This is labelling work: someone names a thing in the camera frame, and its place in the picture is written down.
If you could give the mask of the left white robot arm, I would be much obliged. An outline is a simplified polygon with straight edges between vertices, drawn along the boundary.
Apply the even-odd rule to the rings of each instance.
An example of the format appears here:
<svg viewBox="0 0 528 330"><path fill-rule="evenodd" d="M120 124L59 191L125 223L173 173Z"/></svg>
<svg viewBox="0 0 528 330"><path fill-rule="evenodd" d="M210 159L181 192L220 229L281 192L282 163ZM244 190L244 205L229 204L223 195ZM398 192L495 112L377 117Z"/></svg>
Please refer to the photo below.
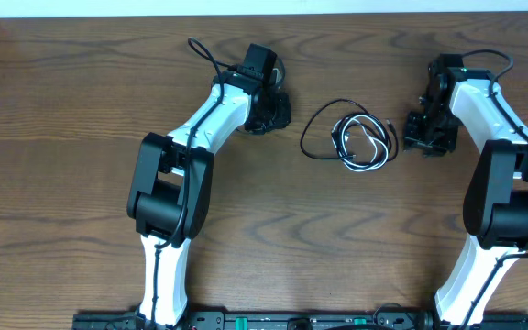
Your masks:
<svg viewBox="0 0 528 330"><path fill-rule="evenodd" d="M126 204L145 253L139 329L174 329L185 315L189 246L208 214L216 153L235 131L264 135L291 122L286 69L271 48L252 43L226 64L197 38L188 44L214 66L210 92L180 127L143 138Z"/></svg>

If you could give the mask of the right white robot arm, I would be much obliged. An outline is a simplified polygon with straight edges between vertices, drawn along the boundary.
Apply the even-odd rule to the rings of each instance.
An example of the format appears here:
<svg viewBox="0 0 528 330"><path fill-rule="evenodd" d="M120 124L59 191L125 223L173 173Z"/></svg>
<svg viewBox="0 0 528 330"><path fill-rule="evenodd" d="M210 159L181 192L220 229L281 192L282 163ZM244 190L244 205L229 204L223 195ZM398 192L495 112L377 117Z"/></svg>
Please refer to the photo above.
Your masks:
<svg viewBox="0 0 528 330"><path fill-rule="evenodd" d="M467 239L416 329L528 329L528 314L489 313L486 305L510 267L528 259L528 127L504 100L498 75L440 54L428 66L422 112L408 114L405 149L441 157L465 127L479 152L463 202Z"/></svg>

